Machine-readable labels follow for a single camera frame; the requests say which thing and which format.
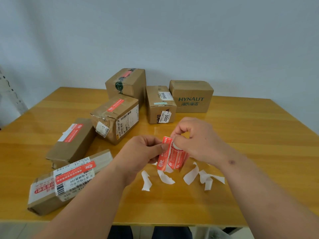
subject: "hand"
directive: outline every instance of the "hand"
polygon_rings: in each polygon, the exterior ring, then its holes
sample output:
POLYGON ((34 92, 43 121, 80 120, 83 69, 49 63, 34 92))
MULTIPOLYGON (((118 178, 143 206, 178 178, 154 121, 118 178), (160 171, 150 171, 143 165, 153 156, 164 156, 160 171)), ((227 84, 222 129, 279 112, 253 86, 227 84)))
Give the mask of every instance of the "hand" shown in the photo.
POLYGON ((147 163, 157 162, 158 156, 166 150, 168 145, 162 144, 162 141, 154 136, 136 136, 124 145, 113 162, 126 177, 126 185, 129 185, 147 163))
POLYGON ((197 118, 184 117, 172 132, 171 138, 190 157, 219 169, 222 163, 232 163, 231 158, 240 154, 219 138, 212 125, 197 118), (181 136, 184 132, 189 132, 189 139, 181 136))

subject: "floor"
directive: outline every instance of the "floor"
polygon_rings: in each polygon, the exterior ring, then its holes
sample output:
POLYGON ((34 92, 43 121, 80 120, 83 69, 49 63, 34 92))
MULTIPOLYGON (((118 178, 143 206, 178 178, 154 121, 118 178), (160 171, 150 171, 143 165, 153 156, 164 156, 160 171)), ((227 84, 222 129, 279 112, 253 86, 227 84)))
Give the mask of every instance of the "floor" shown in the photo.
MULTIPOLYGON (((1 239, 27 239, 43 229, 47 222, 30 222, 30 223, 0 223, 1 239)), ((153 227, 133 226, 132 232, 134 239, 151 239, 153 227)), ((208 230, 203 227, 190 227, 194 239, 208 239, 208 230)), ((238 232, 231 235, 232 239, 254 239, 249 228, 242 228, 238 232)))

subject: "dark pants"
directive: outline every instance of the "dark pants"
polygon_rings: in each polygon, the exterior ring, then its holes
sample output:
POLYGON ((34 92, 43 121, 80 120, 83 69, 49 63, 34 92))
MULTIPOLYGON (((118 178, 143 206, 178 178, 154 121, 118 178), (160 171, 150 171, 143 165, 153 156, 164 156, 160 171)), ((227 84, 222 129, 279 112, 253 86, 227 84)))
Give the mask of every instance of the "dark pants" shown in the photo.
MULTIPOLYGON (((155 227, 152 239, 192 239, 188 227, 155 227)), ((133 239, 130 226, 112 226, 107 239, 133 239)))

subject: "table surface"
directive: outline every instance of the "table surface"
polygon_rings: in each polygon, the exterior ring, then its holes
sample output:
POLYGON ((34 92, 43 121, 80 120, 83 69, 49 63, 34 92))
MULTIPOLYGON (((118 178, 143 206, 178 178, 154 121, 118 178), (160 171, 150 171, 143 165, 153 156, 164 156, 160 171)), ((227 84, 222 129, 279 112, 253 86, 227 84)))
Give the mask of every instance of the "table surface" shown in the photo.
MULTIPOLYGON (((46 153, 70 124, 108 100, 106 90, 61 87, 24 115, 0 131, 0 220, 48 221, 61 209, 39 217, 27 211, 33 180, 52 171, 46 153)), ((175 122, 148 124, 145 105, 140 121, 117 145, 95 138, 87 156, 110 149, 115 157, 133 136, 169 136, 184 116, 211 123, 232 147, 246 154, 271 179, 298 201, 319 215, 319 136, 269 99, 213 96, 207 113, 177 113, 175 122)), ((130 225, 220 225, 243 226, 242 216, 229 186, 214 180, 212 189, 195 181, 187 185, 183 176, 193 169, 189 159, 181 172, 170 177, 176 182, 161 182, 156 166, 145 170, 153 183, 142 191, 141 173, 125 188, 115 224, 130 225)), ((199 169, 222 175, 213 166, 197 162, 199 169)))

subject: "brown cardboard box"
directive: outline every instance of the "brown cardboard box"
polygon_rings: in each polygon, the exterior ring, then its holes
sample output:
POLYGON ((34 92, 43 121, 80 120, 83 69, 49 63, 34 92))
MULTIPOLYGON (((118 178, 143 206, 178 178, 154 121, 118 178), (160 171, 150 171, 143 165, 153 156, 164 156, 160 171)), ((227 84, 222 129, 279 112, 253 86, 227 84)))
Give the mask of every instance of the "brown cardboard box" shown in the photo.
POLYGON ((46 159, 51 160, 55 168, 78 161, 85 156, 95 136, 91 120, 77 118, 46 154, 46 159))
MULTIPOLYGON (((64 193, 61 191, 60 187, 59 195, 56 195, 55 193, 54 171, 35 179, 30 187, 28 210, 37 215, 46 215, 68 204, 74 198, 74 196, 76 196, 76 194, 78 194, 78 192, 81 191, 81 189, 83 189, 85 185, 92 179, 93 176, 89 176, 97 174, 99 171, 105 168, 113 159, 109 149, 89 156, 88 158, 90 159, 89 164, 93 163, 92 161, 94 161, 96 167, 93 167, 91 169, 92 171, 86 172, 85 175, 84 173, 79 173, 78 175, 73 177, 72 179, 83 177, 83 180, 80 181, 78 179, 79 183, 76 186, 72 187, 72 189, 66 190, 64 193)), ((74 167, 79 167, 81 161, 83 160, 88 159, 85 158, 80 161, 74 162, 73 164, 70 164, 70 166, 74 165, 74 167)))
POLYGON ((117 145, 139 120, 138 100, 118 94, 91 112, 96 132, 117 145))
POLYGON ((169 90, 178 113, 207 112, 214 92, 209 83, 200 80, 171 80, 169 90))
POLYGON ((141 108, 145 100, 146 77, 144 69, 124 68, 105 82, 108 98, 118 94, 138 99, 141 108))
POLYGON ((176 104, 167 86, 146 86, 146 109, 149 124, 174 122, 176 104))

